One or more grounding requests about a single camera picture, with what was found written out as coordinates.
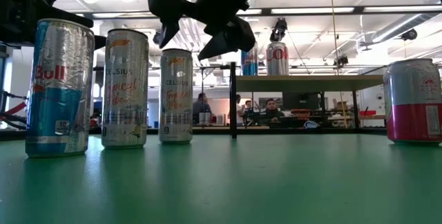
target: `robotic arm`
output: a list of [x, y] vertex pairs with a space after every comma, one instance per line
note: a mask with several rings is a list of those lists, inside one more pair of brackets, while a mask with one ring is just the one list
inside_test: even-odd
[[[33, 46], [37, 22], [44, 18], [73, 21], [93, 27], [85, 17], [54, 8], [56, 0], [0, 0], [0, 44], [7, 46]], [[106, 38], [95, 36], [95, 49], [106, 44]]]
[[201, 50], [201, 59], [224, 53], [249, 51], [255, 37], [249, 23], [236, 16], [239, 10], [247, 10], [247, 0], [148, 0], [149, 10], [162, 22], [160, 48], [164, 47], [180, 30], [178, 20], [186, 15], [206, 24], [204, 32], [213, 36]]

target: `computer monitor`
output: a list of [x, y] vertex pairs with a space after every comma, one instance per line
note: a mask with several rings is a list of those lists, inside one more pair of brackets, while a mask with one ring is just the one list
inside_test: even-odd
[[309, 109], [318, 110], [320, 108], [320, 93], [319, 92], [282, 92], [284, 108], [286, 110], [292, 109]]

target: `can lid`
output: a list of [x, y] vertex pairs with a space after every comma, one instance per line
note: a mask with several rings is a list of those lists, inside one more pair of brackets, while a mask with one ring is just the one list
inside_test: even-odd
[[131, 31], [131, 32], [135, 32], [137, 34], [141, 34], [141, 35], [145, 36], [146, 38], [148, 38], [146, 34], [140, 32], [140, 31], [133, 30], [133, 29], [125, 29], [125, 28], [115, 28], [115, 29], [109, 30], [108, 35], [109, 35], [109, 33], [113, 32], [113, 31]]
[[405, 59], [402, 61], [397, 61], [397, 62], [392, 62], [391, 64], [388, 64], [388, 66], [394, 65], [394, 64], [398, 64], [401, 62], [415, 62], [415, 61], [429, 61], [429, 62], [433, 62], [433, 59], [431, 58], [414, 58], [414, 59]]
[[181, 49], [181, 48], [167, 48], [167, 49], [163, 50], [163, 52], [164, 51], [184, 51], [184, 52], [188, 52], [190, 54], [192, 53], [192, 52], [190, 52], [188, 50], [184, 50], [184, 49]]
[[60, 23], [73, 24], [73, 25], [75, 25], [75, 26], [79, 26], [79, 27], [81, 27], [81, 28], [85, 28], [85, 29], [91, 31], [90, 28], [88, 28], [88, 27], [86, 27], [86, 26], [84, 26], [84, 25], [82, 25], [82, 24], [75, 23], [74, 21], [64, 20], [64, 19], [51, 19], [51, 18], [40, 19], [40, 20], [37, 22], [37, 24], [40, 24], [40, 22], [43, 22], [43, 21], [57, 21], [57, 22], [60, 22]]

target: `green tabletop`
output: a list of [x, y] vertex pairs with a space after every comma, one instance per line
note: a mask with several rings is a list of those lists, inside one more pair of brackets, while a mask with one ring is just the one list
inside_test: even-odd
[[194, 136], [29, 159], [0, 142], [0, 223], [442, 223], [442, 148], [385, 136]]

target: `aluminum can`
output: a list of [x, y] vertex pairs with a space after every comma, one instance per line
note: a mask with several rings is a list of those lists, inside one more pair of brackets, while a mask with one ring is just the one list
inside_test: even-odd
[[258, 43], [249, 51], [241, 51], [242, 75], [258, 75]]
[[193, 59], [181, 49], [163, 50], [159, 136], [163, 143], [190, 143], [193, 137]]
[[70, 156], [88, 148], [93, 32], [60, 19], [37, 25], [26, 153]]
[[210, 113], [204, 113], [205, 117], [204, 117], [204, 123], [205, 125], [210, 125]]
[[143, 147], [147, 130], [147, 36], [129, 29], [110, 30], [104, 72], [103, 146]]
[[200, 125], [206, 124], [206, 113], [199, 113], [200, 115]]
[[432, 60], [394, 62], [383, 81], [388, 138], [394, 142], [440, 143], [441, 78]]
[[282, 42], [267, 46], [267, 75], [289, 75], [289, 51]]

